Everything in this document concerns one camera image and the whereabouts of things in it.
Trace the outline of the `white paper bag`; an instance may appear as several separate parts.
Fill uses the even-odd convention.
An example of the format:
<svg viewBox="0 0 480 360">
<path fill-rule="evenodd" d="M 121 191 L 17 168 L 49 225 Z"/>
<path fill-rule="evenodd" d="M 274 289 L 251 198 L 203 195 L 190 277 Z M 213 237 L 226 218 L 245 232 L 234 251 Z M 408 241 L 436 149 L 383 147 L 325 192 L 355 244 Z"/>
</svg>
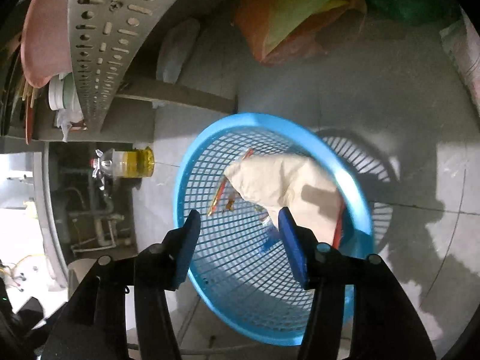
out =
<svg viewBox="0 0 480 360">
<path fill-rule="evenodd" d="M 329 174 L 312 158 L 299 154 L 252 155 L 230 164 L 224 175 L 241 198 L 263 207 L 278 227 L 279 212 L 312 230 L 318 242 L 337 248 L 345 208 Z"/>
</svg>

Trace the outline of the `pink basin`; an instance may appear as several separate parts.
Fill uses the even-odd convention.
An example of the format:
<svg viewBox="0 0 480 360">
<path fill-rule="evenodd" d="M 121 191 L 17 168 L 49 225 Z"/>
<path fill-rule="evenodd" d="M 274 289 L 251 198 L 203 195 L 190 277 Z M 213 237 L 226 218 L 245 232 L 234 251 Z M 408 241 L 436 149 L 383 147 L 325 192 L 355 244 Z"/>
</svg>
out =
<svg viewBox="0 0 480 360">
<path fill-rule="evenodd" d="M 52 77 L 72 71 L 68 0 L 32 0 L 25 17 L 20 57 L 26 81 L 44 87 Z"/>
</svg>

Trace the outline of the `stacked white bowls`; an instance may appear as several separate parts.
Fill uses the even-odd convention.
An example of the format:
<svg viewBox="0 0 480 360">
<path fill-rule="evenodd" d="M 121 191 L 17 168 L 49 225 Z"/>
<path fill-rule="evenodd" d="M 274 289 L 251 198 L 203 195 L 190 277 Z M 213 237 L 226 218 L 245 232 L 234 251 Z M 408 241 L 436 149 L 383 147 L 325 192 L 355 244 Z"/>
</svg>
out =
<svg viewBox="0 0 480 360">
<path fill-rule="evenodd" d="M 60 74 L 50 79 L 48 102 L 52 111 L 80 111 L 80 102 L 72 73 Z"/>
</svg>

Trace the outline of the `blue mesh trash basket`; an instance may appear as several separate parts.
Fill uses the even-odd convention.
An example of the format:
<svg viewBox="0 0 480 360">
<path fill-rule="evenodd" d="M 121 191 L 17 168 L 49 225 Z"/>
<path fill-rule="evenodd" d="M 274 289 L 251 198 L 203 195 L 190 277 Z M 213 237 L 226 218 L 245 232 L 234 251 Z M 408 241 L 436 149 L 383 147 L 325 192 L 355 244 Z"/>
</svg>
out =
<svg viewBox="0 0 480 360">
<path fill-rule="evenodd" d="M 242 113 L 206 127 L 186 151 L 173 194 L 173 221 L 191 211 L 201 232 L 189 277 L 197 293 L 224 323 L 250 339 L 278 346 L 302 342 L 313 296 L 292 275 L 281 243 L 265 249 L 260 211 L 236 202 L 232 211 L 210 212 L 224 169 L 245 153 L 305 155 L 334 179 L 346 203 L 342 254 L 364 258 L 374 251 L 374 226 L 352 163 L 355 145 L 331 129 L 312 133 L 287 119 Z"/>
</svg>

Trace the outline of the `orange green bag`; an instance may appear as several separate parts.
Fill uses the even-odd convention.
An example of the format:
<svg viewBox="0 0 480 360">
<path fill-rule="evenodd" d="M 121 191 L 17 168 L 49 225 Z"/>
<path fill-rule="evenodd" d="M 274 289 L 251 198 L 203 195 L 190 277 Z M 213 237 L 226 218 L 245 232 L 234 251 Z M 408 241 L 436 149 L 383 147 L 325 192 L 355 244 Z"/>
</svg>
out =
<svg viewBox="0 0 480 360">
<path fill-rule="evenodd" d="M 325 53 L 317 35 L 349 11 L 365 13 L 365 0 L 238 0 L 233 23 L 254 59 L 273 66 Z"/>
</svg>

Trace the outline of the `cooking oil jug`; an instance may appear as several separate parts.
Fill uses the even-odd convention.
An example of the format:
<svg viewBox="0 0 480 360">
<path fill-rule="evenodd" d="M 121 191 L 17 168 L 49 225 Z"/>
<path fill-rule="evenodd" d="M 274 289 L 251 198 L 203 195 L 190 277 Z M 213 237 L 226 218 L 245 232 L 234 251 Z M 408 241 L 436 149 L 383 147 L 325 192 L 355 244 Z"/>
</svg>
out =
<svg viewBox="0 0 480 360">
<path fill-rule="evenodd" d="M 150 147 L 132 150 L 110 149 L 105 152 L 96 149 L 95 157 L 90 163 L 92 177 L 100 182 L 100 189 L 104 190 L 107 180 L 152 177 L 155 156 Z"/>
</svg>

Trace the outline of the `perforated metal shelf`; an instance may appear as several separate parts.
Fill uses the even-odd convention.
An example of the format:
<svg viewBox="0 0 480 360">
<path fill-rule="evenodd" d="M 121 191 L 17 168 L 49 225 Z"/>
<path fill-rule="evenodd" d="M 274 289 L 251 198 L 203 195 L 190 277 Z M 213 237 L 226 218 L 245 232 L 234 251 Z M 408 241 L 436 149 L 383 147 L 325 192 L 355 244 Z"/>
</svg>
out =
<svg viewBox="0 0 480 360">
<path fill-rule="evenodd" d="M 176 0 L 68 0 L 72 74 L 86 127 L 98 132 L 134 56 Z"/>
</svg>

